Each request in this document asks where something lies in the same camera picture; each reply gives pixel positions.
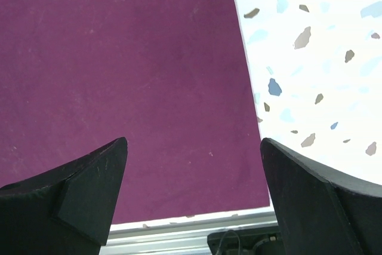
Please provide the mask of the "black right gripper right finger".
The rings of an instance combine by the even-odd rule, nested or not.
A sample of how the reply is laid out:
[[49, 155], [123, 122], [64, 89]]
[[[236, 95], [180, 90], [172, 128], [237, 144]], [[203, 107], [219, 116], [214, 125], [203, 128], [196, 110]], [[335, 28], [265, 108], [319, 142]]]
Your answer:
[[286, 254], [381, 254], [381, 185], [260, 144]]

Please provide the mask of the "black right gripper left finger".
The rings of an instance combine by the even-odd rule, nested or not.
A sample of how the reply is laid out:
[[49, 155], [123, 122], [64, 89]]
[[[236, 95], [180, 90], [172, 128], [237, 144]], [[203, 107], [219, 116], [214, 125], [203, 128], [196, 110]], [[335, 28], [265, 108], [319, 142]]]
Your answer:
[[120, 137], [1, 188], [1, 254], [99, 254], [110, 232], [128, 156]]

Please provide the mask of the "purple surgical cloth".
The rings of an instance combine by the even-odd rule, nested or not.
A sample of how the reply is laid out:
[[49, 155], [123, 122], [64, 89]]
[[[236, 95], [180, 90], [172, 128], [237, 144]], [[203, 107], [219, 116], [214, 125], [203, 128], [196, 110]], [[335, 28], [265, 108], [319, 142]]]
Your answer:
[[268, 206], [234, 0], [1, 0], [1, 185], [118, 137], [114, 223]]

